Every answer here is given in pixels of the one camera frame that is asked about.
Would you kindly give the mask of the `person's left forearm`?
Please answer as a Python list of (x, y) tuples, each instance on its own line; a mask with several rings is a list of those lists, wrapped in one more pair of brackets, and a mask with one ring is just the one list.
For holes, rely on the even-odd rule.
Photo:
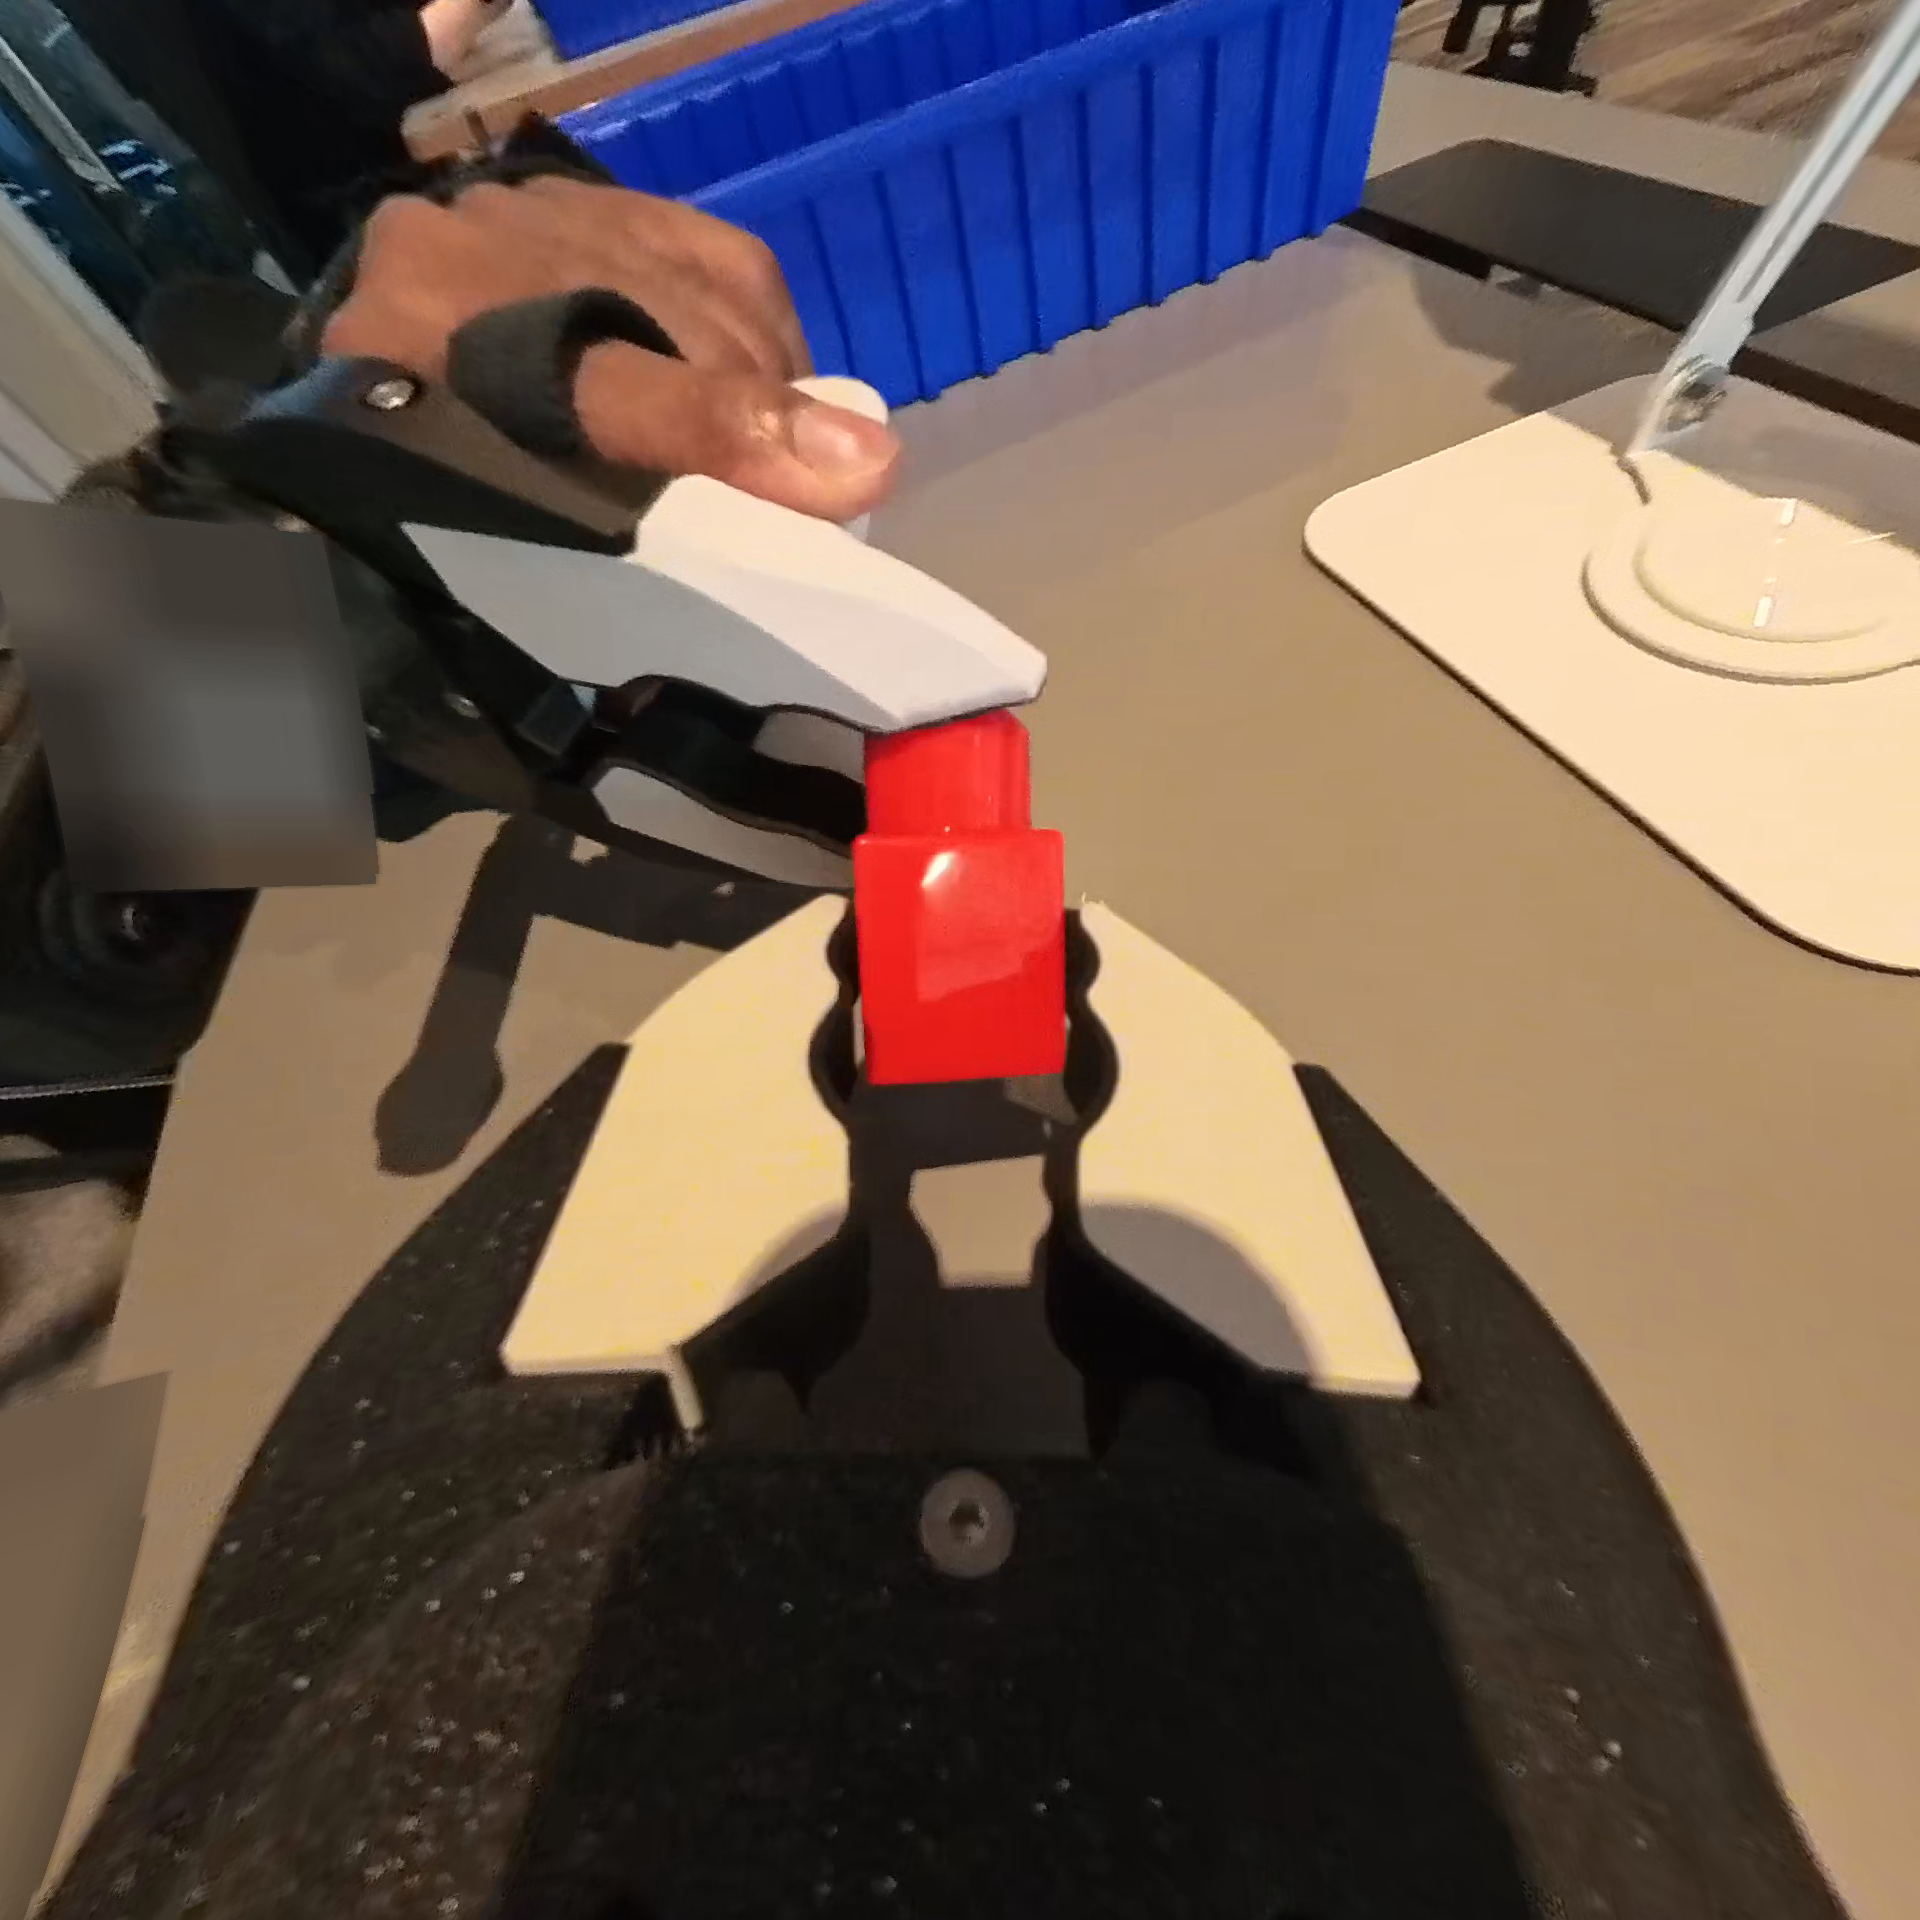
[(52, 3), (33, 41), (99, 141), (135, 140), (186, 179), (159, 235), (135, 337), (174, 390), (261, 377), (319, 354), (390, 197), (450, 203), (468, 184), (612, 184), (536, 116), (468, 156), (422, 160), (403, 117), (451, 92), (419, 3)]

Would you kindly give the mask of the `black office chair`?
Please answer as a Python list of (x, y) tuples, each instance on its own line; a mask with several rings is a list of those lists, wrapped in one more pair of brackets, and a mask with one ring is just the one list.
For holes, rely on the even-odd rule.
[(1586, 35), (1597, 23), (1593, 2), (1458, 2), (1446, 23), (1440, 54), (1464, 57), (1475, 41), (1481, 13), (1494, 26), (1479, 60), (1464, 66), (1470, 78), (1591, 98), (1596, 75), (1576, 67)]

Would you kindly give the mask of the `red single-stud block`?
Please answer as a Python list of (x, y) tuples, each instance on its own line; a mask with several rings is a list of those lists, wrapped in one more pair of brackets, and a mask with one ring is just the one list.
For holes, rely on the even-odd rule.
[(1008, 710), (867, 739), (851, 844), (863, 1071), (877, 1087), (1063, 1068), (1066, 855)]

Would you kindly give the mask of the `wooden office desk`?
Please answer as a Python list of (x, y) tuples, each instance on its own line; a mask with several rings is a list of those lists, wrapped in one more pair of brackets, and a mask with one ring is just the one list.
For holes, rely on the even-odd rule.
[(402, 120), (402, 135), (408, 151), (418, 160), (477, 151), (528, 117), (554, 122), (767, 39), (804, 31), (858, 5), (858, 2), (740, 2), (574, 60), (519, 60), (410, 107)]

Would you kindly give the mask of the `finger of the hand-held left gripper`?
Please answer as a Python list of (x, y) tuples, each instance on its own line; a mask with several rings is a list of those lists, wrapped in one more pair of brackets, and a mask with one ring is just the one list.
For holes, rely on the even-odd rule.
[(1043, 653), (841, 524), (682, 477), (621, 556), (408, 524), (450, 596), (560, 680), (671, 680), (898, 733), (1043, 690)]
[(867, 822), (865, 736), (740, 702), (644, 702), (593, 761), (608, 824), (712, 865), (815, 893), (851, 888)]

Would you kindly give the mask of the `person's left hand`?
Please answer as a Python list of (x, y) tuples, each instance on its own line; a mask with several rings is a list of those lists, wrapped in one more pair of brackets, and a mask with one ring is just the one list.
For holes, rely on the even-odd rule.
[(810, 350), (773, 252), (684, 203), (557, 175), (475, 184), (448, 203), (390, 197), (321, 343), (437, 380), (463, 324), (578, 291), (635, 304), (678, 352), (586, 347), (572, 401), (593, 456), (831, 521), (890, 492), (893, 432), (794, 383)]

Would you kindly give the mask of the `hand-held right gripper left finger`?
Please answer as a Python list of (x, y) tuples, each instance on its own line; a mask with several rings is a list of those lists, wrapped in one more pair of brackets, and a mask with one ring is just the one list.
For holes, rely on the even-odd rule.
[(508, 1375), (653, 1377), (684, 1432), (708, 1425), (698, 1342), (848, 1215), (850, 1140), (810, 1063), (846, 913), (795, 905), (630, 1031), (497, 1343)]

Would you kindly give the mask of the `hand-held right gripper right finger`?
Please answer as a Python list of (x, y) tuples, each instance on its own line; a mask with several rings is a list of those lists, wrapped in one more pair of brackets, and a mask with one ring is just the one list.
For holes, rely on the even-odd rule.
[(1420, 1363), (1274, 1033), (1101, 901), (1068, 915), (1046, 1305), (1094, 1375), (1410, 1399)]

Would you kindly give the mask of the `blue ribbed plastic bin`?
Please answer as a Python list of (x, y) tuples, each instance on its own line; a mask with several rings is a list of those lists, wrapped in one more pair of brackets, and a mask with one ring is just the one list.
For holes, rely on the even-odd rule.
[(1361, 199), (1385, 2), (885, 2), (561, 116), (775, 256), (814, 372), (899, 408)]
[(530, 2), (551, 54), (567, 63), (635, 44), (678, 44), (740, 2)]

